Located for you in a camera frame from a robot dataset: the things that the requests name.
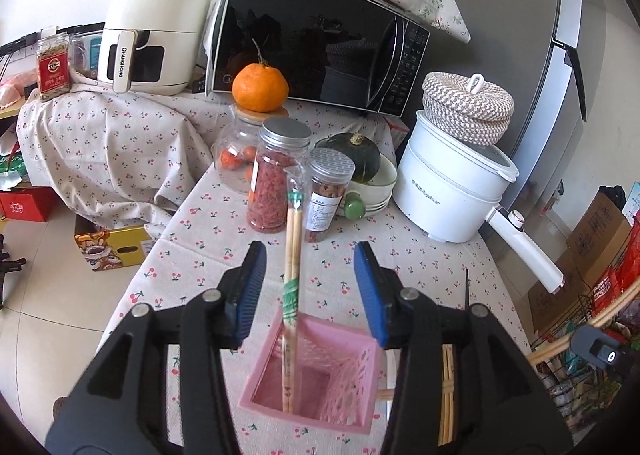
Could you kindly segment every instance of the green knob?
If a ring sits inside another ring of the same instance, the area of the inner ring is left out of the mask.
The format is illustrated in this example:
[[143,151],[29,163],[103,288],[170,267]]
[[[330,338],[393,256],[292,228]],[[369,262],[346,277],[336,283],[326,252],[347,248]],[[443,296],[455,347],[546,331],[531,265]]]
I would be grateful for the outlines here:
[[342,212],[349,220],[358,220],[363,218],[367,210],[364,207],[364,202],[362,202],[360,195],[352,191],[344,196]]

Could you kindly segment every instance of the white label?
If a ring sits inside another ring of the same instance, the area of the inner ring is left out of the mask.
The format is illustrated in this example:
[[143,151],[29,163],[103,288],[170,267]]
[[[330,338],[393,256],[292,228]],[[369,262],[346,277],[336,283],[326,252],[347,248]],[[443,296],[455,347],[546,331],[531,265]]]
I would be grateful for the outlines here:
[[306,229],[309,231],[326,231],[334,219],[341,197],[323,197],[317,193],[311,194],[309,213],[306,219]]
[[143,240],[140,242],[140,247],[142,248],[142,252],[145,253],[145,256],[148,257],[149,253],[151,253],[151,249],[154,247],[156,241],[154,239]]
[[255,180],[258,178],[258,160],[254,160],[254,171],[251,173],[251,191],[255,193]]

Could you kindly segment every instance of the pink plastic container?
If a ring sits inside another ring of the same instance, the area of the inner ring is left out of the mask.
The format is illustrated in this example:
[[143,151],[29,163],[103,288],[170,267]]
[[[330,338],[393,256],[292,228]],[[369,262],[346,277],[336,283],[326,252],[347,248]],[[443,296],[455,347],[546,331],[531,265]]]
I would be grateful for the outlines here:
[[382,353],[375,339],[299,313],[294,414],[282,411],[281,348],[279,309],[239,406],[297,425],[369,434]]

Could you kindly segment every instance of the refrigerator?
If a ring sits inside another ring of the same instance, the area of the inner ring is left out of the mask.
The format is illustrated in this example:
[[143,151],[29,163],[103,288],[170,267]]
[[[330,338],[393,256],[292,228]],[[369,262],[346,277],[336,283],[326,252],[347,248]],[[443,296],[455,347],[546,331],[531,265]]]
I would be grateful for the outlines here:
[[[479,72],[513,96],[514,114],[497,146],[520,175],[502,205],[527,216],[554,193],[588,121],[578,45],[582,0],[456,3],[471,41],[458,43],[433,30],[422,71]],[[414,96],[415,104],[421,102],[421,92]],[[412,128],[415,114],[406,112]]]

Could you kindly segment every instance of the microwave control panel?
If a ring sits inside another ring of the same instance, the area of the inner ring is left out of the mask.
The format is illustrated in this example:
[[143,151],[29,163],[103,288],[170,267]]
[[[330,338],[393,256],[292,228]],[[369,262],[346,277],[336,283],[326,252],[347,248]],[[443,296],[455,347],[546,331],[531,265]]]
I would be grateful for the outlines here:
[[380,101],[377,112],[398,117],[402,115],[409,93],[414,86],[428,39],[429,31],[427,29],[411,21],[407,22],[398,72],[396,72],[385,97]]

